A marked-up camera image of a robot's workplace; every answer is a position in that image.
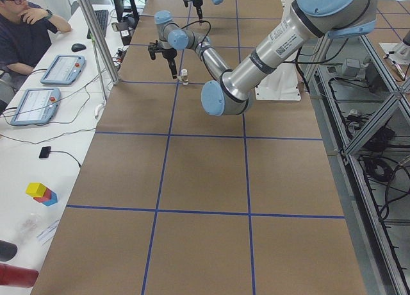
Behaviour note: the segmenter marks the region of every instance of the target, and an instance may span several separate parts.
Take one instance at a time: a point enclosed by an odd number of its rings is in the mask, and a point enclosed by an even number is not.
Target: wristwatch
[[[49,15],[45,16],[44,18],[45,18],[45,19],[50,19],[50,18],[53,16],[53,13],[52,13],[52,11],[50,11],[50,10],[46,10],[46,11],[47,11],[47,13],[48,13]]]

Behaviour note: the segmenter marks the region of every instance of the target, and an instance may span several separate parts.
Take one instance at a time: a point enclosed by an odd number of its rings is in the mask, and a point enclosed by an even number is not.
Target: toy block
[[[44,204],[45,206],[49,207],[50,205],[53,205],[57,203],[57,195],[55,192],[51,192],[51,199],[49,201],[43,202],[42,204]]]
[[[46,189],[47,187],[41,183],[30,183],[27,186],[26,194],[31,197],[42,197]]]
[[[46,201],[50,201],[50,200],[51,200],[51,193],[52,193],[52,191],[47,188],[47,189],[45,190],[44,196],[42,196],[42,197],[34,197],[33,199],[34,199],[35,201],[39,202],[39,203],[43,203],[43,202],[46,202]]]

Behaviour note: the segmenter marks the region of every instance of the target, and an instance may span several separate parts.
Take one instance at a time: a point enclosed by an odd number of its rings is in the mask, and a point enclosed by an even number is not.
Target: small bottle
[[[23,267],[0,264],[0,285],[9,287],[32,287],[38,277],[38,271]]]
[[[181,69],[181,81],[183,85],[188,84],[188,70]]]
[[[10,261],[17,253],[17,246],[11,242],[0,240],[0,261]]]

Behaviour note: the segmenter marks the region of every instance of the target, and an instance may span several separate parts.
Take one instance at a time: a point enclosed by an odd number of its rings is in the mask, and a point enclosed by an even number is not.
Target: keyboard
[[[98,23],[105,37],[105,34],[107,33],[108,17],[110,16],[110,13],[108,10],[94,10],[94,13],[95,13],[95,16],[97,17]],[[87,38],[88,39],[91,38],[90,29],[88,29]]]

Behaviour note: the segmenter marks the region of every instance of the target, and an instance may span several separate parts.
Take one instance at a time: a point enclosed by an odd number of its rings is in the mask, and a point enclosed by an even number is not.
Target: yellow block
[[[46,189],[47,187],[41,183],[30,183],[27,186],[26,194],[32,197],[41,198],[42,196],[44,196]]]

